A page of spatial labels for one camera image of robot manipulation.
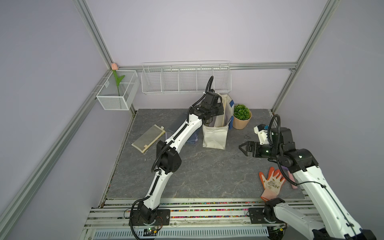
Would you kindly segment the dark blue mesh pouch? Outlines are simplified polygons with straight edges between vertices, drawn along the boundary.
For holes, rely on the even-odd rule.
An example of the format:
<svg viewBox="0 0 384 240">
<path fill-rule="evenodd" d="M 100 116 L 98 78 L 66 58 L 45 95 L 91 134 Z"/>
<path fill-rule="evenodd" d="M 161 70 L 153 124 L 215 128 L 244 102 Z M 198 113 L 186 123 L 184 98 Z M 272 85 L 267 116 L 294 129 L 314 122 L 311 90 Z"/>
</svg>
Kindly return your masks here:
<svg viewBox="0 0 384 240">
<path fill-rule="evenodd" d="M 186 141 L 187 144 L 196 144 L 198 142 L 198 135 L 199 135 L 199 130 L 200 129 L 197 129 L 190 137 L 189 139 Z"/>
</svg>

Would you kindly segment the grey mesh pouch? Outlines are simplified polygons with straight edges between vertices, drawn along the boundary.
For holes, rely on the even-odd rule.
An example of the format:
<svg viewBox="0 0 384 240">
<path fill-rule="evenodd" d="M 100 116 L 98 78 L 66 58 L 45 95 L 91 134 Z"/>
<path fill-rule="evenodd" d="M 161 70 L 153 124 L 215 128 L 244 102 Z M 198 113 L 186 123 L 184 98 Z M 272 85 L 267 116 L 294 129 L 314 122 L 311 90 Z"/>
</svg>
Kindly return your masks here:
<svg viewBox="0 0 384 240">
<path fill-rule="evenodd" d="M 166 130 L 166 139 L 171 137 L 180 127 L 185 124 L 186 118 L 187 114 L 184 113 L 171 123 L 170 127 Z"/>
</svg>

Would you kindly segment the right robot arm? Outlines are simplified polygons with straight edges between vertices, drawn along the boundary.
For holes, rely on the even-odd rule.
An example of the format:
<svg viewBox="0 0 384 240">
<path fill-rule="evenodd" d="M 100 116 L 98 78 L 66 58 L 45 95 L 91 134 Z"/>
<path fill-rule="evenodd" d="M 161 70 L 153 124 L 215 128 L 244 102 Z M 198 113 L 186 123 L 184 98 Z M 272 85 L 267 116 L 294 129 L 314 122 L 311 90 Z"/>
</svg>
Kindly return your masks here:
<svg viewBox="0 0 384 240">
<path fill-rule="evenodd" d="M 316 221 L 290 207 L 284 200 L 275 198 L 265 203 L 264 210 L 250 209 L 250 218 L 267 223 L 283 222 L 309 240 L 374 240 L 371 230 L 365 230 L 342 205 L 325 180 L 318 162 L 309 150 L 297 149 L 288 128 L 259 131 L 261 142 L 247 141 L 239 145 L 245 154 L 255 158 L 275 160 L 286 167 L 307 192 L 322 220 Z"/>
</svg>

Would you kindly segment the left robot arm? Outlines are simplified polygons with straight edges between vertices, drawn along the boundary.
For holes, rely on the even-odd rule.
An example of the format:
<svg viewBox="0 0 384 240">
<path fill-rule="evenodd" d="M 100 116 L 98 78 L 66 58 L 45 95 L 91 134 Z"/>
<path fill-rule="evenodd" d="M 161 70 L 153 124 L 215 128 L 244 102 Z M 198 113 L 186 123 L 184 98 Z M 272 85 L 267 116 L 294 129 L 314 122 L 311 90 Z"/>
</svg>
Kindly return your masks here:
<svg viewBox="0 0 384 240">
<path fill-rule="evenodd" d="M 206 90 L 201 99 L 189 108 L 184 124 L 164 142 L 157 143 L 157 157 L 151 168 L 151 172 L 155 174 L 154 179 L 146 196 L 133 204 L 137 209 L 131 210 L 131 220 L 138 215 L 145 225 L 156 221 L 164 189 L 172 174 L 181 166 L 180 152 L 183 146 L 208 120 L 223 113 L 222 96 L 212 89 Z"/>
</svg>

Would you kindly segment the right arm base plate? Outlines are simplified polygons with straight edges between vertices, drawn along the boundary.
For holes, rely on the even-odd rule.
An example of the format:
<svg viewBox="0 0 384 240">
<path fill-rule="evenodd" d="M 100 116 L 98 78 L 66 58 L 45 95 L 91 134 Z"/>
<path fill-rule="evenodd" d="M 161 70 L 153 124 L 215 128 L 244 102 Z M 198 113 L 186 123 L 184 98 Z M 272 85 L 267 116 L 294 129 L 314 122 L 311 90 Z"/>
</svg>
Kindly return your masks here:
<svg viewBox="0 0 384 240">
<path fill-rule="evenodd" d="M 278 224 L 283 223 L 275 216 L 273 208 L 249 208 L 247 216 L 252 224 Z"/>
</svg>

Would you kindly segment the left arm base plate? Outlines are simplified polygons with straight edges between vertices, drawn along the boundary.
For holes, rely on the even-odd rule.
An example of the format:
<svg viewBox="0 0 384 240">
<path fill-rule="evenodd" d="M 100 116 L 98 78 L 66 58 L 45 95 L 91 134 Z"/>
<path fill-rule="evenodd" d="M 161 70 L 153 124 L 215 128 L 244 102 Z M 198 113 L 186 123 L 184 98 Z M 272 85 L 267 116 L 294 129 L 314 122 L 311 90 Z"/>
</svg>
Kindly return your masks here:
<svg viewBox="0 0 384 240">
<path fill-rule="evenodd" d="M 168 226 L 170 220 L 170 209 L 158 209 L 154 211 L 134 210 L 130 219 L 133 226 Z"/>
</svg>

